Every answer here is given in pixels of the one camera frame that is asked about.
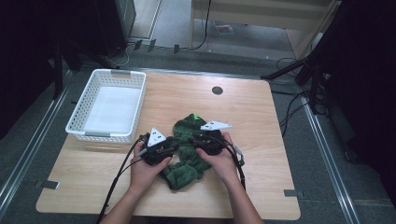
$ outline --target hand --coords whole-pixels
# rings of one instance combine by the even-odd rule
[[[168,165],[172,158],[167,157],[155,166],[148,165],[140,157],[136,157],[142,150],[142,145],[143,143],[139,142],[134,148],[134,157],[131,159],[131,163],[135,162],[135,164],[131,166],[131,182],[129,189],[144,193],[152,185],[158,173]]]
[[[222,136],[229,143],[233,143],[229,133],[222,133]],[[235,163],[233,162],[231,153],[226,148],[224,148],[220,154],[216,156],[207,155],[206,152],[204,152],[204,150],[201,148],[197,148],[196,151],[202,159],[209,162],[215,173],[223,181],[228,178],[237,177]]]

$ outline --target wooden table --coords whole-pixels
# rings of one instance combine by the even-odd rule
[[[263,80],[147,73],[147,91],[137,133],[156,127],[172,135],[174,124],[191,113],[206,121],[231,123],[227,131],[243,151],[247,194],[263,219],[298,219],[288,159],[269,84]],[[223,88],[216,95],[212,88]],[[57,189],[43,189],[36,209],[43,213],[99,214],[110,185],[131,145],[78,141],[67,136],[49,180]],[[129,185],[129,170],[120,178],[107,212]],[[135,212],[137,216],[232,217],[226,188],[213,173],[178,191],[155,181]]]
[[[226,21],[286,30],[296,59],[307,53],[318,33],[326,31],[340,1],[212,0],[210,21]],[[191,0],[190,48],[194,19],[206,20],[209,0]]]

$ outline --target white basket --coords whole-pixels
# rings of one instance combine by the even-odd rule
[[[82,141],[132,143],[145,91],[145,73],[96,69],[65,129]]]

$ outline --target black cable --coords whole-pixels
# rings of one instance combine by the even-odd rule
[[[132,162],[131,164],[129,164],[127,167],[125,167],[125,169],[122,170],[121,174],[123,174],[126,170],[128,170],[128,168],[131,167],[133,164],[135,164],[135,163],[137,163],[137,162],[139,162],[139,161],[141,161],[141,160],[143,160],[143,159],[140,159],[140,160],[138,160],[138,161],[134,161],[134,162]]]
[[[110,190],[108,191],[108,194],[107,194],[107,196],[106,196],[105,203],[103,204],[102,211],[101,211],[101,213],[99,214],[98,219],[96,220],[96,224],[99,224],[99,223],[102,221],[103,215],[105,214],[106,208],[108,207],[108,201],[110,201],[111,194],[113,193],[113,190],[114,190],[114,188],[116,187],[117,182],[119,181],[120,176],[121,176],[122,173],[125,171],[125,170],[123,169],[123,167],[124,167],[125,163],[128,161],[128,158],[129,158],[129,156],[131,155],[131,153],[132,153],[132,151],[134,150],[134,148],[136,147],[137,143],[140,142],[142,139],[144,139],[144,137],[142,137],[142,136],[139,137],[139,138],[134,142],[134,144],[131,146],[131,149],[129,149],[129,151],[128,151],[126,157],[125,157],[125,160],[123,161],[122,166],[120,167],[119,172],[117,173],[117,176],[114,178],[113,183],[111,184]]]
[[[291,119],[291,117],[297,113],[299,110],[301,110],[305,105],[308,105],[308,103],[305,103],[303,105],[299,105],[297,108],[295,108],[293,111],[291,111],[291,113],[289,113],[284,119],[282,119],[282,121],[279,122],[279,126],[283,127],[286,124],[286,120]]]
[[[207,13],[206,13],[205,37],[204,37],[204,40],[202,41],[202,43],[201,43],[198,47],[191,48],[191,49],[189,49],[189,48],[183,48],[183,49],[197,50],[197,49],[199,49],[199,48],[206,42],[206,38],[207,38],[207,21],[209,20],[209,12],[210,12],[210,5],[211,5],[211,4],[212,4],[212,0],[209,0],[209,5],[208,5],[208,7],[207,7]]]
[[[273,94],[281,94],[281,95],[295,95],[297,93],[285,92],[285,91],[271,91]]]
[[[322,92],[317,92],[317,95],[323,95],[323,98],[320,99],[320,98],[317,97],[317,98],[315,99],[315,107],[314,107],[314,108],[311,108],[311,109],[314,109],[314,110],[315,110],[315,113],[318,114],[318,115],[326,115],[326,116],[327,116],[328,111],[327,111],[326,105],[325,105],[326,95],[325,95],[324,93],[322,93]],[[325,108],[324,108],[324,112],[318,111],[317,105],[322,105],[322,106],[324,106],[324,107],[325,107]]]
[[[307,94],[307,92],[306,92],[306,91],[303,91],[303,92],[300,92],[300,93],[296,94],[296,95],[293,97],[293,99],[292,99],[292,100],[290,101],[290,103],[289,103],[288,110],[287,110],[287,112],[286,112],[286,118],[289,116],[289,112],[290,112],[290,108],[291,108],[292,103],[293,103],[299,96],[302,96],[302,95],[305,95],[305,94]],[[283,122],[283,121],[284,121],[284,124],[283,124],[282,126],[285,126],[285,128],[284,128],[283,131],[282,131],[282,137],[285,136],[286,130],[288,129],[288,122],[289,122],[289,119],[283,119],[281,122]]]
[[[287,74],[289,71],[293,71],[294,69],[297,69],[297,68],[303,66],[304,63],[305,63],[305,59],[298,60],[294,63],[291,63],[289,66],[282,68],[279,71],[274,72],[273,74],[261,76],[261,79],[273,80],[277,77],[281,77],[281,76]]]
[[[279,63],[280,63],[280,61],[285,60],[285,59],[292,59],[292,60],[293,60],[292,62],[290,62],[289,65],[292,65],[292,64],[294,64],[294,63],[297,62],[297,60],[296,60],[295,58],[281,58],[281,59],[279,59],[279,60],[276,61],[276,68],[277,68],[277,70],[280,70],[280,68],[279,68]],[[298,75],[296,72],[294,72],[294,70],[291,70],[291,72],[292,72],[294,75]]]
[[[239,161],[238,161],[238,158],[237,158],[236,152],[235,152],[236,150],[235,150],[235,148],[233,147],[233,144],[231,144],[230,142],[228,142],[228,141],[225,140],[225,139],[222,139],[222,141],[220,141],[218,138],[215,138],[215,137],[212,137],[212,136],[209,136],[209,135],[205,135],[205,136],[208,137],[208,138],[210,138],[210,139],[212,139],[212,140],[215,140],[215,141],[218,142],[218,143],[220,143],[224,148],[227,149],[228,152],[230,152],[231,157],[233,158],[233,163],[235,163],[236,169],[238,170],[239,178],[241,179],[242,187],[244,188],[244,190],[246,190],[247,187],[246,187],[246,182],[245,182],[245,174],[244,174],[244,171],[242,170],[242,165],[241,165],[241,164],[239,163]]]

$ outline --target green cloth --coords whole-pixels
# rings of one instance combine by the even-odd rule
[[[190,114],[175,124],[173,143],[179,144],[180,162],[168,165],[161,174],[169,189],[178,190],[186,187],[195,179],[202,178],[204,171],[210,168],[210,164],[196,153],[194,146],[188,140],[193,133],[204,133],[205,131],[200,128],[205,124],[206,122],[195,114]]]

